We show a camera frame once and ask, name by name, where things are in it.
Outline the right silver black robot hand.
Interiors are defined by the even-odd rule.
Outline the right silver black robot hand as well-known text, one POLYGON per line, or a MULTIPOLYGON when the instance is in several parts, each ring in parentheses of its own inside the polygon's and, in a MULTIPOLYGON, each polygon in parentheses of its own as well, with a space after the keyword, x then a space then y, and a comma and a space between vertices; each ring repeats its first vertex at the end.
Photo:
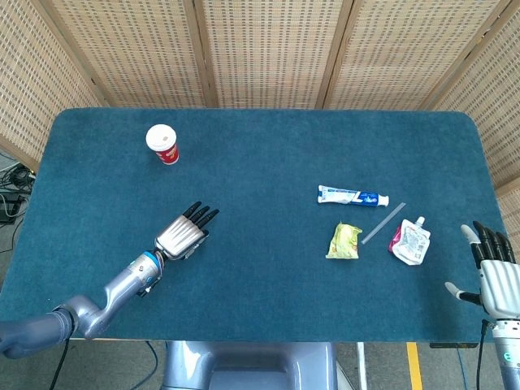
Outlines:
POLYGON ((470 245, 480 288, 478 293, 459 289, 445 282, 448 292, 459 301, 483 307, 496 320, 519 319, 519 264, 509 238, 474 221, 461 225, 461 233, 470 245))

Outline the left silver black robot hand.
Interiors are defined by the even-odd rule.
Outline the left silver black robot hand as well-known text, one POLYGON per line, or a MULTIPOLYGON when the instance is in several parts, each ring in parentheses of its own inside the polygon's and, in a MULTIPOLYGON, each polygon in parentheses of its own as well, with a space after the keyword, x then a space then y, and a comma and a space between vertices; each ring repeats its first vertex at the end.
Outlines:
POLYGON ((188 258, 209 236, 204 227, 218 213, 219 209, 212 210, 200 201, 194 202, 155 238, 154 251, 165 260, 188 258))

